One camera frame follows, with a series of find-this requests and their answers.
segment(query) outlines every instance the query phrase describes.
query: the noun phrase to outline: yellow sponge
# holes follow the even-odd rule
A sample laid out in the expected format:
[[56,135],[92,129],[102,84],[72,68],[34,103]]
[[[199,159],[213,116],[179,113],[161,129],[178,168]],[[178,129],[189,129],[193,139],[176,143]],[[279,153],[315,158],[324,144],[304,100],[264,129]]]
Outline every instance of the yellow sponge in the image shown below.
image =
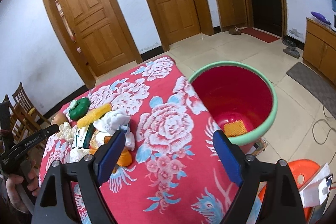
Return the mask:
[[77,121],[78,128],[82,128],[88,126],[90,123],[100,119],[104,114],[108,113],[112,110],[112,106],[110,104],[102,105],[101,107],[95,108],[88,112],[83,118]]
[[242,120],[236,122],[229,122],[224,125],[224,133],[229,137],[237,137],[247,133],[245,125]]

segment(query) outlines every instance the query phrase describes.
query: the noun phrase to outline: red floral tablecloth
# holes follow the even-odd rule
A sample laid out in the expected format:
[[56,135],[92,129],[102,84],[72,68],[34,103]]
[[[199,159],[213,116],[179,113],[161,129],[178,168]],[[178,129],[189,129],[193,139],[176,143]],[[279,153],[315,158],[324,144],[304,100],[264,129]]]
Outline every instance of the red floral tablecloth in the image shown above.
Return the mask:
[[[218,126],[173,59],[139,65],[83,96],[90,109],[111,103],[132,116],[133,163],[118,168],[100,188],[119,224],[221,221],[238,189],[213,148]],[[66,115],[68,105],[62,108]],[[70,149],[55,135],[49,138],[40,183],[54,160],[68,161]],[[73,191],[82,222],[90,223],[77,183]]]

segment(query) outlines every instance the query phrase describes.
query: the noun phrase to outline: human hand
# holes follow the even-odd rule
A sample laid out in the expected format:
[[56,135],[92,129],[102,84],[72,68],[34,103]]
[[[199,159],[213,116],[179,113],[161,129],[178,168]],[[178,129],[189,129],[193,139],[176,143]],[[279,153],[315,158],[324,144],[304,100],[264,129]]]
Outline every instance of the human hand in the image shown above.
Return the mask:
[[[31,160],[31,166],[35,166],[35,164],[36,164],[36,161]],[[31,184],[28,185],[27,188],[29,191],[32,191],[33,196],[37,196],[40,191],[40,187],[39,187],[39,181],[36,175],[36,171],[34,168],[32,168],[30,172],[28,173],[28,178],[33,181],[31,182]],[[15,175],[15,174],[10,174],[6,181],[7,194],[14,208],[16,208],[17,210],[21,212],[28,213],[29,211],[26,205],[22,202],[19,194],[17,193],[15,189],[15,185],[20,184],[22,182],[23,182],[23,177],[19,175]]]

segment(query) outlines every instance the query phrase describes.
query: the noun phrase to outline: screw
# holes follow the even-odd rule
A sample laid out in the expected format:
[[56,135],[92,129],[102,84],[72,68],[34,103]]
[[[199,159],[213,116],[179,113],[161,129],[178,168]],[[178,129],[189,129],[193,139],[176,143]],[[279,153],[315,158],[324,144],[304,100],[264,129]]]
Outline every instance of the screw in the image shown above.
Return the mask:
[[53,167],[59,166],[59,160],[54,160],[51,165]]
[[251,154],[246,155],[245,158],[247,159],[247,161],[254,161],[254,159],[255,159],[255,157]]
[[286,166],[287,162],[285,160],[279,160],[281,166]]
[[93,158],[93,156],[91,154],[88,154],[88,155],[84,156],[85,161],[90,161],[90,160],[92,160],[92,158]]

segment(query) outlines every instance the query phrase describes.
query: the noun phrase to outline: gray floor mat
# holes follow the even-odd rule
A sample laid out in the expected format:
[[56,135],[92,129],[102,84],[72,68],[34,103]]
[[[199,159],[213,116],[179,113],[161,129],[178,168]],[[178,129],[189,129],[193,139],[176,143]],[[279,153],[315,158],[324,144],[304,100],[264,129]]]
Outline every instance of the gray floor mat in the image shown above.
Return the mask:
[[313,94],[331,115],[336,115],[336,90],[326,80],[300,62],[287,75]]

